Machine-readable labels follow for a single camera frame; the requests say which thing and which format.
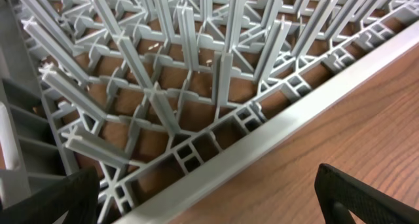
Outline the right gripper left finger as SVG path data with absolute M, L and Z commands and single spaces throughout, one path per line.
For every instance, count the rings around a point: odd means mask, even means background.
M 1 210 L 2 223 L 96 223 L 100 180 L 91 166 Z

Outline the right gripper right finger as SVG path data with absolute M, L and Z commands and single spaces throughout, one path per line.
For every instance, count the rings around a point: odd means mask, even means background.
M 326 223 L 417 223 L 418 210 L 341 170 L 322 163 L 314 189 Z

